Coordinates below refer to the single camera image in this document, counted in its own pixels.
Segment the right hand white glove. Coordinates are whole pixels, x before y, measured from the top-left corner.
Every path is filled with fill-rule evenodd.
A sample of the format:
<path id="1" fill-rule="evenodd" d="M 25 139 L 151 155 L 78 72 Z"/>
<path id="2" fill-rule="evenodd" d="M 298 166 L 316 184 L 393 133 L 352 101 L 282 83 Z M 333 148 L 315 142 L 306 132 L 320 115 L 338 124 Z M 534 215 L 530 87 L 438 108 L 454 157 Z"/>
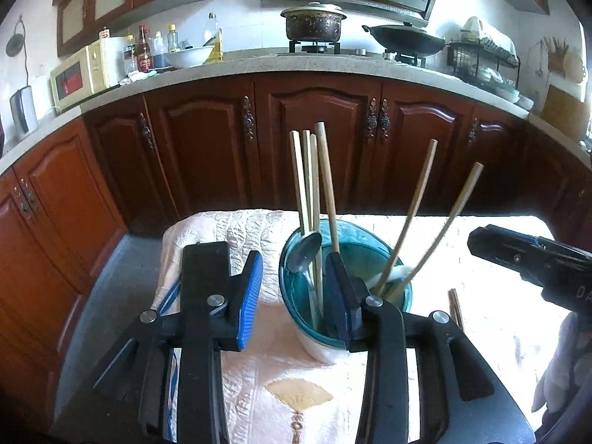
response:
<path id="1" fill-rule="evenodd" d="M 581 329 L 580 317 L 570 313 L 563 321 L 552 360 L 537 384 L 532 411 L 543 406 L 562 412 L 591 373 L 591 331 Z"/>

